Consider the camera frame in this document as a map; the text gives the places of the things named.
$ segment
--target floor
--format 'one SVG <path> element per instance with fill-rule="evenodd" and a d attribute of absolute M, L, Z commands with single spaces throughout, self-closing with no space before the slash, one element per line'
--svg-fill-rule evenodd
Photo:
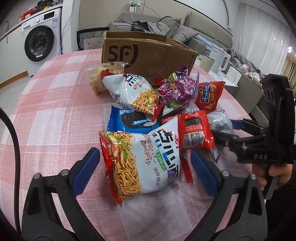
<path fill-rule="evenodd" d="M 26 76 L 0 89 L 0 107 L 10 116 L 22 91 L 30 81 Z M 0 139 L 4 131 L 4 123 L 0 120 Z"/>

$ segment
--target metal bolt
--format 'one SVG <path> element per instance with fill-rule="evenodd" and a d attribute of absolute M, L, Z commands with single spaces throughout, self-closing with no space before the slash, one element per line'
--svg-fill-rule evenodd
<path fill-rule="evenodd" d="M 255 174 L 251 174 L 251 179 L 252 180 L 256 180 L 257 179 L 256 175 Z"/>
<path fill-rule="evenodd" d="M 62 176 L 67 176 L 69 174 L 69 170 L 65 169 L 61 171 Z"/>
<path fill-rule="evenodd" d="M 40 173 L 35 173 L 34 176 L 33 176 L 33 178 L 34 179 L 38 179 L 40 177 L 40 175 L 41 175 Z"/>
<path fill-rule="evenodd" d="M 228 177 L 229 176 L 229 171 L 223 170 L 222 175 L 223 175 L 223 177 Z"/>

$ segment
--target person's hand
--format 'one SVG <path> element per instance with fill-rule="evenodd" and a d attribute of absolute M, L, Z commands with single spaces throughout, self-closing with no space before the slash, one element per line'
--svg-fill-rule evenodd
<path fill-rule="evenodd" d="M 285 185 L 291 178 L 292 174 L 292 164 L 284 164 L 283 166 L 276 166 L 276 165 L 271 165 L 268 174 L 272 177 L 280 176 L 279 181 L 277 183 L 276 188 L 279 188 L 283 185 Z M 257 166 L 256 164 L 252 165 L 252 173 L 257 175 L 259 185 L 261 187 L 261 190 L 264 190 L 264 187 L 267 184 L 266 179 L 263 177 L 264 175 L 264 170 L 263 168 Z"/>

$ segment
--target washing machine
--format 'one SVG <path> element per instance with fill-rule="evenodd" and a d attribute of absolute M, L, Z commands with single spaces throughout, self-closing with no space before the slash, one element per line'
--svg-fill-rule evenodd
<path fill-rule="evenodd" d="M 32 76 L 51 58 L 62 53 L 62 9 L 56 8 L 22 24 L 28 74 Z"/>

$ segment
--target purple candy bag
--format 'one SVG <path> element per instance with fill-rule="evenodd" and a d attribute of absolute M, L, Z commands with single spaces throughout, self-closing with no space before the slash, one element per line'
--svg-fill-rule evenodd
<path fill-rule="evenodd" d="M 187 67 L 183 65 L 173 72 L 167 79 L 163 80 L 158 93 L 165 105 L 163 115 L 179 108 L 188 107 L 193 104 L 197 97 L 199 73 L 195 79 L 187 76 Z"/>

